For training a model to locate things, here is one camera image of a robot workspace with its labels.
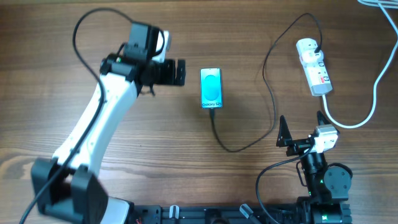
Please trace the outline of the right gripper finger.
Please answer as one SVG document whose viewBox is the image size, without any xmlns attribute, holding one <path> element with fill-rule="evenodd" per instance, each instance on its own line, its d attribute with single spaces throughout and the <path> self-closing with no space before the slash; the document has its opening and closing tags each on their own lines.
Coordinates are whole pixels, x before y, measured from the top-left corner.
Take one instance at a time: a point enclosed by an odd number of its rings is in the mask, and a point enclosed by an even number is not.
<svg viewBox="0 0 398 224">
<path fill-rule="evenodd" d="M 279 132 L 277 137 L 277 147 L 287 147 L 293 144 L 293 139 L 287 126 L 287 122 L 284 115 L 280 116 Z"/>
<path fill-rule="evenodd" d="M 317 111 L 317 121 L 319 126 L 331 124 L 321 111 Z"/>
</svg>

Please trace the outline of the white power strip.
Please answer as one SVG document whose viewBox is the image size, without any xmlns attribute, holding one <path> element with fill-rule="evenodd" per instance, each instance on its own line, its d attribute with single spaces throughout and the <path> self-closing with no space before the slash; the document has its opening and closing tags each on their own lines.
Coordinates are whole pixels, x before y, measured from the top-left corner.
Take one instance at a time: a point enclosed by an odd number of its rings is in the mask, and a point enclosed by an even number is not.
<svg viewBox="0 0 398 224">
<path fill-rule="evenodd" d="M 314 39 L 305 38 L 296 43 L 296 48 L 298 56 L 300 56 L 301 52 L 306 50 L 314 50 L 316 52 L 318 44 Z M 330 77 L 323 60 L 313 66 L 302 67 L 313 96 L 322 96 L 332 91 Z"/>
</svg>

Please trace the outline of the teal screen smartphone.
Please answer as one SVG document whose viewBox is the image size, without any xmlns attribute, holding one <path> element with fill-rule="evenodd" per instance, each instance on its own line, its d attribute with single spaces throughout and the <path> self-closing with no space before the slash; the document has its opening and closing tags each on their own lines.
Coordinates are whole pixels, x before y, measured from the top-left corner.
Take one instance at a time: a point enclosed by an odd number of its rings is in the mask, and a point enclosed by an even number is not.
<svg viewBox="0 0 398 224">
<path fill-rule="evenodd" d="M 200 70 L 201 107 L 203 109 L 223 106 L 221 69 L 203 68 Z"/>
</svg>

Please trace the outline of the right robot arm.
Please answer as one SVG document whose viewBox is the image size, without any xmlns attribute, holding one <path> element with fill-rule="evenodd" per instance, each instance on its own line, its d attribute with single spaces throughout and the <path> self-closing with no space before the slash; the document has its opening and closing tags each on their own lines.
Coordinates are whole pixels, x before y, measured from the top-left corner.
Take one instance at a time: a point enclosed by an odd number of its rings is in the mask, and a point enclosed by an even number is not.
<svg viewBox="0 0 398 224">
<path fill-rule="evenodd" d="M 308 197 L 297 203 L 303 211 L 304 223 L 352 223 L 351 210 L 345 202 L 353 178 L 352 170 L 341 163 L 327 163 L 325 152 L 333 149 L 340 132 L 317 113 L 318 125 L 307 138 L 293 139 L 287 121 L 280 117 L 276 146 L 286 147 L 286 155 L 297 156 L 298 170 L 304 177 L 301 184 L 307 188 Z"/>
</svg>

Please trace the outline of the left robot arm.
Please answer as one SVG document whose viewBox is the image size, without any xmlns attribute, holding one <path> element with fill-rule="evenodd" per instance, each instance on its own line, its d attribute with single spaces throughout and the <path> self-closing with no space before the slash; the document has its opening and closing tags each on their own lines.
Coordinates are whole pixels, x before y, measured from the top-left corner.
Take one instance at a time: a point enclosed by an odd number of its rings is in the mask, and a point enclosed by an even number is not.
<svg viewBox="0 0 398 224">
<path fill-rule="evenodd" d="M 129 40 L 103 59 L 96 90 L 67 140 L 31 169 L 41 214 L 71 223 L 138 223 L 134 204 L 110 197 L 98 180 L 104 153 L 142 87 L 182 86 L 185 62 L 167 59 L 168 31 L 135 22 Z"/>
</svg>

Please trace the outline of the white charger adapter plug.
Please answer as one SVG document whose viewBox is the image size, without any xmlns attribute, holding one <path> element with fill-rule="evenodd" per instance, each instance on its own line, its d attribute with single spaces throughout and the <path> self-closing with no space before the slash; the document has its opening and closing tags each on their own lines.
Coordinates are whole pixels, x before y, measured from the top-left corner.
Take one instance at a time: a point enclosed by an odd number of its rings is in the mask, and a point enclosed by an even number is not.
<svg viewBox="0 0 398 224">
<path fill-rule="evenodd" d="M 313 66 L 323 60 L 323 52 L 321 50 L 319 52 L 306 50 L 301 52 L 299 59 L 304 67 Z"/>
</svg>

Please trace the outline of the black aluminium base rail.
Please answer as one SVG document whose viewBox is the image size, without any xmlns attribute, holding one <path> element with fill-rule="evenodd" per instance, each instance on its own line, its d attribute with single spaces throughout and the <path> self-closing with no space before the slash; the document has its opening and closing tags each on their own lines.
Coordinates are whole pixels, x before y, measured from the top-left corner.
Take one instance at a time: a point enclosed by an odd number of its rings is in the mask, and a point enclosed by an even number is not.
<svg viewBox="0 0 398 224">
<path fill-rule="evenodd" d="M 261 207 L 179 207 L 136 205 L 127 218 L 132 224 L 212 224 L 212 223 L 336 223 L 351 224 L 348 204 L 309 205 L 307 202 Z"/>
</svg>

